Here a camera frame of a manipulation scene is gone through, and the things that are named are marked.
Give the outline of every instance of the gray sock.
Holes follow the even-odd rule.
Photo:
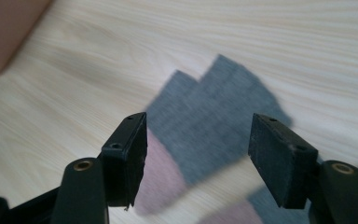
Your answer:
[[[227,58],[220,56],[201,84],[152,130],[188,185],[246,155],[253,113],[290,122],[258,78]]]

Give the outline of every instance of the screw hole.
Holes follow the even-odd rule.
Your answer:
[[[121,148],[121,144],[120,143],[113,143],[113,144],[110,144],[110,147],[119,149],[119,148]]]
[[[343,163],[334,163],[331,166],[344,175],[352,175],[354,173],[354,170],[350,166]]]
[[[307,150],[307,148],[306,148],[306,147],[303,147],[303,146],[297,146],[296,148],[298,148],[298,149],[300,149],[300,150],[302,150],[302,151]]]
[[[85,171],[88,170],[92,166],[92,161],[80,161],[75,164],[74,169],[76,171]]]

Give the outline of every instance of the fabric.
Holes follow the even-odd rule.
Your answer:
[[[143,179],[135,203],[141,215],[159,212],[189,187],[246,156],[254,113],[290,124],[261,81],[224,56],[217,57],[199,84],[176,72],[146,112],[150,139],[159,141],[166,152],[146,158],[145,176],[150,177]],[[181,174],[178,188],[154,179],[167,178],[164,172],[176,168]],[[151,193],[160,190],[164,193]]]

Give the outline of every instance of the light wood surface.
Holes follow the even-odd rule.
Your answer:
[[[219,53],[260,77],[325,160],[358,166],[358,1],[56,0],[0,76],[0,196],[57,187],[174,70],[200,78]],[[243,159],[160,214],[114,208],[111,223],[197,223],[262,184]]]

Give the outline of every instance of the table surface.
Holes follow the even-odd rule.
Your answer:
[[[325,160],[358,166],[358,1],[56,0],[0,75],[0,196],[57,187],[176,69],[200,78],[217,54],[256,74]],[[160,214],[110,218],[197,223],[262,185],[243,159]]]

